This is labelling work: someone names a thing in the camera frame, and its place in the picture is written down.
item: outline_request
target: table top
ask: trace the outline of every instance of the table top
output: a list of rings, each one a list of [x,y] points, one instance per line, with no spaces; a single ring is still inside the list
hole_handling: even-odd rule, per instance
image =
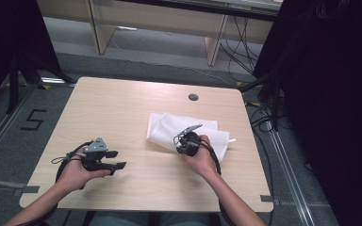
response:
[[[199,100],[191,101],[191,93]],[[219,130],[237,140],[225,153],[222,177],[256,212],[272,210],[272,202],[260,200],[270,191],[239,91],[91,77],[78,80],[31,176],[28,185],[39,186],[39,193],[23,194],[20,205],[26,207],[54,184],[58,165],[52,159],[102,137],[119,152],[102,162],[127,162],[125,168],[89,181],[59,208],[218,212],[218,199],[205,180],[178,153],[146,140],[150,113],[164,112],[218,121]]]

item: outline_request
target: gray carpet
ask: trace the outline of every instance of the gray carpet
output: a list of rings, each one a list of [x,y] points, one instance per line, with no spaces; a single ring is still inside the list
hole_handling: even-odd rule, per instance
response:
[[[179,69],[169,66],[154,66],[143,63],[133,63],[124,60],[107,59],[91,56],[72,56],[58,54],[58,60],[62,70],[73,78],[82,75],[97,76],[105,78],[119,78],[128,80],[153,81],[163,83],[177,83],[221,88],[235,88],[236,80],[227,72],[199,71]],[[52,76],[42,72],[43,76]],[[244,74],[233,74],[235,78],[243,81],[252,81],[253,77]],[[26,100],[16,121],[9,128],[5,138],[0,143],[0,182],[11,182],[15,184],[26,184],[33,169],[41,156],[49,137],[51,136],[58,118],[67,103],[72,88],[52,86],[49,89],[35,89]],[[244,93],[246,101],[256,101],[259,88]],[[0,92],[0,119],[5,115],[8,98],[7,89]],[[26,121],[33,109],[46,110],[46,112],[35,112],[33,119],[42,120],[38,130],[24,130],[22,127],[34,128],[38,123]],[[256,111],[255,107],[247,107],[248,114],[252,116]],[[289,127],[287,119],[280,121],[285,127]],[[272,218],[275,225],[302,225],[299,214],[290,195],[288,183],[285,179],[278,157],[272,147],[268,133],[258,131],[263,140],[265,149],[269,156],[271,171],[267,162],[264,148],[261,146],[258,137],[256,138],[257,148],[262,159],[269,186],[273,187],[273,196],[280,204],[275,205],[274,211],[270,213],[259,213],[265,222]],[[293,130],[280,127],[280,135],[288,156],[290,158],[296,176],[302,186],[304,194],[311,206],[311,211],[317,225],[337,225],[337,221],[327,200],[322,194],[319,183],[313,173],[304,166],[304,152],[296,140]],[[19,197],[13,196],[13,188],[0,188],[0,225],[20,211],[18,204]],[[85,216],[83,211],[58,210],[50,218],[51,225],[81,225]]]

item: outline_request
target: white cloth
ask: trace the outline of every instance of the white cloth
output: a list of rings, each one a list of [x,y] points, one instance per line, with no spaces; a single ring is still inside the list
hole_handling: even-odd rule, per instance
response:
[[[210,144],[219,162],[222,162],[225,151],[228,148],[229,132],[218,130],[217,121],[180,117],[168,113],[151,113],[146,139],[164,148],[176,151],[176,146],[173,142],[174,137],[187,127],[197,124],[202,124],[202,126],[193,132],[198,135],[207,135],[210,138]]]

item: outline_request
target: handheld controller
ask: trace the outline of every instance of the handheld controller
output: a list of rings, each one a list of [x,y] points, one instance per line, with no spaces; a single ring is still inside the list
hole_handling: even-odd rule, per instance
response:
[[[179,153],[184,153],[189,156],[194,156],[198,153],[198,149],[201,143],[201,139],[195,132],[189,132],[183,135],[179,142],[181,146],[176,147]]]
[[[78,150],[84,146],[88,146],[85,152],[79,153]],[[60,177],[66,165],[70,161],[72,161],[72,157],[75,155],[79,155],[81,157],[80,160],[85,170],[110,170],[109,175],[112,176],[116,170],[124,169],[126,162],[120,162],[117,164],[106,164],[102,163],[102,158],[114,158],[117,156],[118,153],[119,152],[116,151],[109,151],[108,146],[101,137],[97,138],[96,140],[86,142],[77,147],[74,151],[67,153],[65,157],[55,158],[51,161],[54,164],[61,162],[60,167],[58,168],[56,181]]]

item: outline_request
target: hand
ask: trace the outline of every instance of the hand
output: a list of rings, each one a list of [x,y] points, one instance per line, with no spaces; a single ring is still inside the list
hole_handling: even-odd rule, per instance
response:
[[[200,135],[199,138],[210,145],[210,140],[206,135]],[[213,172],[217,173],[213,158],[210,156],[209,150],[204,146],[199,146],[198,153],[194,156],[188,156],[184,153],[181,155],[196,174],[205,178]]]
[[[78,151],[80,153],[83,153],[85,152],[85,148],[81,148]],[[110,170],[107,169],[97,171],[88,171],[84,169],[81,161],[79,160],[81,159],[79,155],[75,154],[72,159],[73,160],[66,165],[57,181],[57,185],[61,186],[62,189],[64,189],[68,193],[81,188],[90,179],[105,177],[110,174]]]

